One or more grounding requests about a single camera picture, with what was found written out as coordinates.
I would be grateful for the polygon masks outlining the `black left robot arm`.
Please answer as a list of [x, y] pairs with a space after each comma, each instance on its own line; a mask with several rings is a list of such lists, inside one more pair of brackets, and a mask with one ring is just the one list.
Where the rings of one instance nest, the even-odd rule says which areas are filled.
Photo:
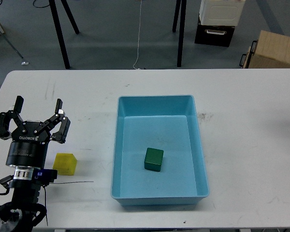
[[24, 121], [21, 109], [24, 99], [17, 96], [13, 109], [0, 113], [0, 138], [11, 139], [6, 165], [14, 174], [0, 180], [12, 199], [0, 205], [0, 232], [30, 232], [47, 215], [45, 204], [38, 202], [40, 189], [53, 183], [58, 172], [45, 169], [50, 141], [65, 143], [70, 120], [58, 99], [54, 115], [44, 122]]

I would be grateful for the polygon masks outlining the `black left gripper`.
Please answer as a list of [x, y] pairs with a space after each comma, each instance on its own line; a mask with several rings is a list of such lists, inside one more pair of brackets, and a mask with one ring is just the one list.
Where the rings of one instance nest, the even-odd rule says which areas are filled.
[[[0, 138], [12, 138], [6, 165], [43, 169], [49, 142], [65, 143], [71, 122], [65, 116], [61, 99], [57, 99], [55, 113], [46, 121], [24, 122], [20, 116], [23, 102], [17, 96], [14, 108], [0, 113]], [[9, 130], [11, 120], [16, 124], [13, 132]]]

